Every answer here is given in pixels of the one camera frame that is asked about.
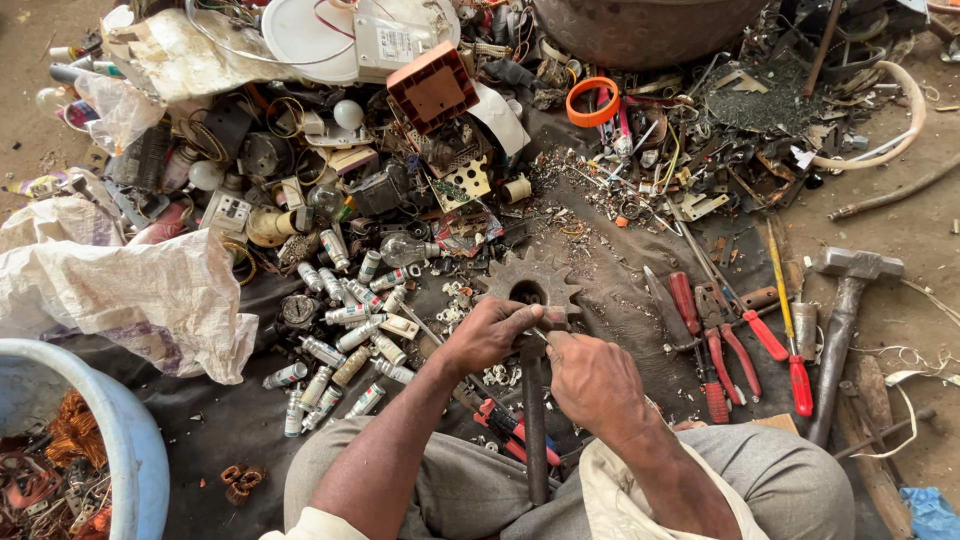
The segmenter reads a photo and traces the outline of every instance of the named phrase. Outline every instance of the hammer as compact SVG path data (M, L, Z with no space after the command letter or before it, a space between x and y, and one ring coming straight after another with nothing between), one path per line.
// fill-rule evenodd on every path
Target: hammer
M837 295L827 323L824 350L820 355L815 418L806 440L824 448L836 403L837 387L843 375L853 323L860 308L860 295L869 282L895 280L903 276L903 261L865 251L825 248L813 264L821 274L837 276Z

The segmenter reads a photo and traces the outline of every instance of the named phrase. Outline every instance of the metal gear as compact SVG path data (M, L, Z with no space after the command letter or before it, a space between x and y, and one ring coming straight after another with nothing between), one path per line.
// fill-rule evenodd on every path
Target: metal gear
M582 312L570 303L570 297L584 288L566 283L566 276L573 268L564 266L555 270L553 263L553 255L537 260L530 246L523 258L510 251L502 263L491 260L490 276L480 276L477 281L487 287L484 296L518 301L523 298L528 304L542 305L551 321L566 323L567 317Z

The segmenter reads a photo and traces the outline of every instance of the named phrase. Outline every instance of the man's arm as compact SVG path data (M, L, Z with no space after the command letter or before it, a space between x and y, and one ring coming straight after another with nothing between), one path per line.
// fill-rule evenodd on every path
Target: man's arm
M484 299L417 376L337 457L307 504L339 516L371 540L394 539L420 459L457 383L516 351L543 307Z
M647 406L634 360L612 343L552 331L547 353L560 409L627 464L663 527L739 540L740 527L707 473Z

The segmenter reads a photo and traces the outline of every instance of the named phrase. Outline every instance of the grey trousers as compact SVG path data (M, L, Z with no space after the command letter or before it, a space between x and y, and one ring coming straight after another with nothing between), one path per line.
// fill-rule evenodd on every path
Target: grey trousers
M339 421L303 444L287 474L287 530L297 524L337 455L371 419ZM746 424L677 435L743 497L771 540L853 538L850 483L836 460L815 445L783 430ZM579 474L553 482L550 502L533 508L525 470L509 457L433 433L397 537L472 540L499 532L502 540L590 538Z

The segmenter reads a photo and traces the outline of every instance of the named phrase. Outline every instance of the person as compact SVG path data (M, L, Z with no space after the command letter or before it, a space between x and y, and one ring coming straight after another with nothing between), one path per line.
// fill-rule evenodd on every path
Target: person
M287 475L287 533L261 540L853 538L851 486L829 454L755 425L674 432L627 352L565 331L547 335L551 390L596 440L534 508L522 463L433 428L457 383L515 352L542 317L478 303L379 415L306 441Z

